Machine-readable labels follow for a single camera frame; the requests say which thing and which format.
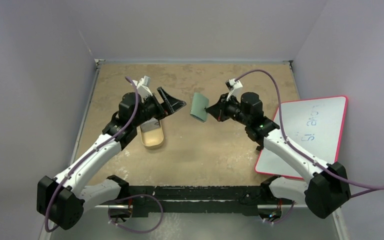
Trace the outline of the green card holder wallet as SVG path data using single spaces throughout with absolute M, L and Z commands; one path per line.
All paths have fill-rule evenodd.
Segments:
M 193 94 L 191 102 L 190 116 L 204 123 L 207 121 L 208 113 L 206 108 L 209 106 L 209 99 L 199 92 Z

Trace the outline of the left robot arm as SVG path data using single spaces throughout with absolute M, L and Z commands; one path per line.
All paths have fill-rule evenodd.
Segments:
M 136 91 L 126 93 L 95 143 L 55 177 L 44 176 L 38 182 L 36 209 L 46 222 L 68 230 L 84 212 L 101 203 L 112 200 L 122 205 L 128 201 L 129 184 L 117 176 L 94 186 L 87 184 L 137 136 L 138 126 L 152 118 L 162 120 L 186 106 L 185 101 L 170 96 L 162 87 L 157 91 L 162 102 L 153 94 L 142 100 Z

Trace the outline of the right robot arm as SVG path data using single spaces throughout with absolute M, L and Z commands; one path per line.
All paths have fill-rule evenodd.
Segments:
M 347 107 L 343 95 L 287 101 L 270 119 L 259 96 L 246 92 L 240 99 L 223 94 L 205 112 L 219 122 L 243 124 L 261 147 L 258 162 L 272 175 L 260 191 L 264 202 L 289 199 L 324 219 L 351 197 L 346 169 L 338 162 Z

